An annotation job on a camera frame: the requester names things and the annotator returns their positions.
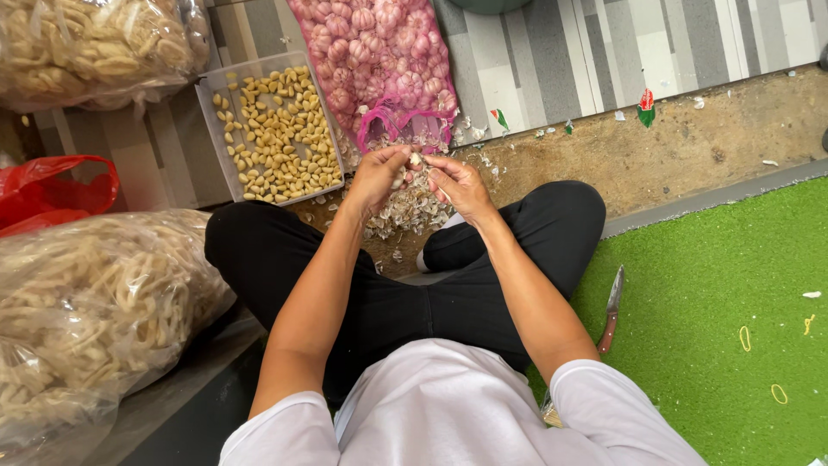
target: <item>sleeve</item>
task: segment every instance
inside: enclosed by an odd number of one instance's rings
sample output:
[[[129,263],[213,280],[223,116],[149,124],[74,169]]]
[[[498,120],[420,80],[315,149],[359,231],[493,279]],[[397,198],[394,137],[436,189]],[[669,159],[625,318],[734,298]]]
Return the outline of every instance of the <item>sleeve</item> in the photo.
[[[633,381],[604,363],[567,362],[549,387],[563,425],[605,448],[617,465],[706,464]]]
[[[245,422],[224,442],[219,466],[339,462],[334,424],[322,395],[290,395]]]

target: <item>green bucket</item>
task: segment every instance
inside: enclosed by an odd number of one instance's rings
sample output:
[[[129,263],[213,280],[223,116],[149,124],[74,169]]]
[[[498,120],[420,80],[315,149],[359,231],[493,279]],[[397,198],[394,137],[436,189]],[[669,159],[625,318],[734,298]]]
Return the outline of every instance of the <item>green bucket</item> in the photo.
[[[481,15],[497,15],[526,5],[531,0],[449,0],[464,10]]]

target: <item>pink mesh bag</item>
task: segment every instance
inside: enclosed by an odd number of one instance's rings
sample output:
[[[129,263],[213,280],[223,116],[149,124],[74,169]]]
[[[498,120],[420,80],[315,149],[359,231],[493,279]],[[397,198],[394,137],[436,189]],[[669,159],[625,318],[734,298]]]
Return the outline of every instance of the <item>pink mesh bag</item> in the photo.
[[[428,0],[288,0],[339,126],[359,149],[388,133],[445,150],[457,95]]]

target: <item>yellow rubber band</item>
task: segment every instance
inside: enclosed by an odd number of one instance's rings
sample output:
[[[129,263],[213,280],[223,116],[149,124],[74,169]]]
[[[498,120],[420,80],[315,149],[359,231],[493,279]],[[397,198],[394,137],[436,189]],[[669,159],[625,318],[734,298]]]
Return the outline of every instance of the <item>yellow rubber band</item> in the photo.
[[[745,337],[742,337],[742,331],[743,331],[743,330],[744,330]],[[744,344],[744,340],[745,340],[745,339],[747,339],[747,340],[748,340],[748,344],[747,344],[747,346],[745,346],[745,344]],[[745,351],[750,351],[750,331],[748,330],[748,326],[743,325],[743,326],[739,329],[739,341],[740,341],[740,342],[742,342],[742,348],[743,348]]]
[[[773,390],[773,387],[779,387],[779,391],[785,396],[785,401],[780,401],[779,398],[776,396],[776,391]],[[787,405],[787,395],[785,395],[785,391],[779,386],[779,384],[771,385],[771,395],[773,395],[773,399],[777,401],[780,405]]]
[[[816,315],[811,314],[811,318],[805,319],[805,333],[803,333],[802,335],[807,335],[808,332],[811,331],[811,322],[814,321],[814,317],[816,317]]]

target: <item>left hand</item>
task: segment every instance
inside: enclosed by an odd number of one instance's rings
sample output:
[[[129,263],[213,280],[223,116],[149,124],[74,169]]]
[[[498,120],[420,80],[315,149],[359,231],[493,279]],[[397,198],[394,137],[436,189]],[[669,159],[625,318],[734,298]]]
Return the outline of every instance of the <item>left hand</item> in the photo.
[[[417,149],[417,146],[400,145],[365,154],[351,182],[346,203],[356,207],[365,220],[376,215],[391,194],[391,183],[400,167],[408,163],[412,151]],[[412,175],[406,173],[400,189],[405,189],[411,180]]]

